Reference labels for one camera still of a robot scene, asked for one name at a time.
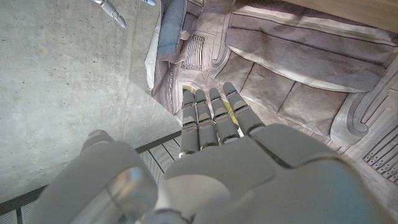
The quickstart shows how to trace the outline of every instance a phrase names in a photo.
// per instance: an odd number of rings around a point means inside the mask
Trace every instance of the robotic hand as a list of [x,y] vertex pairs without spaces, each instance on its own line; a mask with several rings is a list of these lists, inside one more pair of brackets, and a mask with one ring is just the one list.
[[[112,5],[111,1],[109,0],[93,0],[95,3],[99,4],[104,11],[110,15],[113,19],[116,19],[119,25],[123,28],[126,28],[126,22],[124,21],[123,17],[119,15],[116,8]],[[155,0],[143,0],[144,2],[150,4],[151,6],[156,5]]]
[[156,186],[134,149],[104,131],[45,189],[31,223],[393,223],[322,143],[265,126],[235,87],[183,94],[181,159]]

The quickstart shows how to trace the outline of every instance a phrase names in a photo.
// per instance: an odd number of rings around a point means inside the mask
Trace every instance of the gray concrete surface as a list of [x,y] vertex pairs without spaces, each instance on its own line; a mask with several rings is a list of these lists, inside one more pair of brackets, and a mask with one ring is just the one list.
[[148,95],[144,60],[160,7],[113,0],[0,0],[0,203],[48,184],[104,129],[141,146],[180,129]]

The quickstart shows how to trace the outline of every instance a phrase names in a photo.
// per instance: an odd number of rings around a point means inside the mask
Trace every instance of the metal grate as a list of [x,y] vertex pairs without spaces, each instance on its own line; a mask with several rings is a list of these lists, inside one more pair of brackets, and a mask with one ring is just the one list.
[[192,35],[191,40],[188,43],[188,57],[182,62],[182,67],[190,70],[202,70],[203,61],[203,44],[205,38],[197,35]]
[[32,209],[33,209],[35,204],[36,204],[36,201],[31,202],[31,203],[21,207],[23,224],[28,224],[29,223],[29,218],[32,215]]
[[13,210],[0,216],[0,224],[18,224],[17,211]]
[[398,184],[398,126],[363,158],[385,178]]

